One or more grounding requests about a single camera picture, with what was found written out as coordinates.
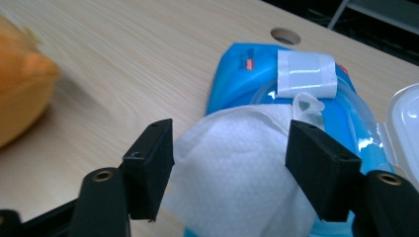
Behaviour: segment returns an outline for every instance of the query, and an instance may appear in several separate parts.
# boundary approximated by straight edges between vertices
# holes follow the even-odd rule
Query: blue plastic package
[[[291,104],[277,96],[278,53],[287,48],[274,44],[234,43],[221,58],[209,94],[207,115],[251,104]],[[336,65],[338,89],[334,99],[319,99],[325,131],[363,160],[362,172],[392,172],[377,134],[377,122],[357,95],[349,76]],[[352,236],[353,213],[347,222],[317,219],[310,236]],[[186,229],[185,236],[196,236]]]

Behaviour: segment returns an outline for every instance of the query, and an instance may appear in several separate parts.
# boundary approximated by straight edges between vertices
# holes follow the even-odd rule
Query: plastic lid
[[[387,157],[419,191],[419,84],[394,95],[386,119],[380,129]]]

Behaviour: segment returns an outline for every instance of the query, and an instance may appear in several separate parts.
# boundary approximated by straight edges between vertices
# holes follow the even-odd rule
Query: wood grain surface
[[[24,220],[76,198],[89,172],[118,166],[150,123],[172,118],[175,138],[192,126],[222,54],[236,41],[279,43],[273,28],[300,35],[293,49],[332,54],[379,121],[394,93],[419,82],[417,66],[256,0],[0,0],[0,13],[62,70],[41,119],[0,150],[0,209]],[[183,234],[164,209],[131,226],[132,236]]]

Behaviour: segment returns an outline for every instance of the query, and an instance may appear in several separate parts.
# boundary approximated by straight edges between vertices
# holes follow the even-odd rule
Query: textured white cloth
[[[174,143],[163,206],[200,237],[307,236],[316,214],[285,157],[291,119],[322,126],[323,107],[300,94],[202,118]]]

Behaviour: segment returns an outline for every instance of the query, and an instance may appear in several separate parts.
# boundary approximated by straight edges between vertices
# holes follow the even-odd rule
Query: wooden table
[[[121,158],[150,123],[172,118],[174,137],[200,119],[222,54],[235,41],[331,53],[384,121],[387,101],[419,82],[419,67],[256,0],[1,1],[0,11],[40,37],[62,78],[42,118],[0,150],[0,209],[29,220],[78,196],[82,178]],[[132,236],[182,236],[161,209]]]

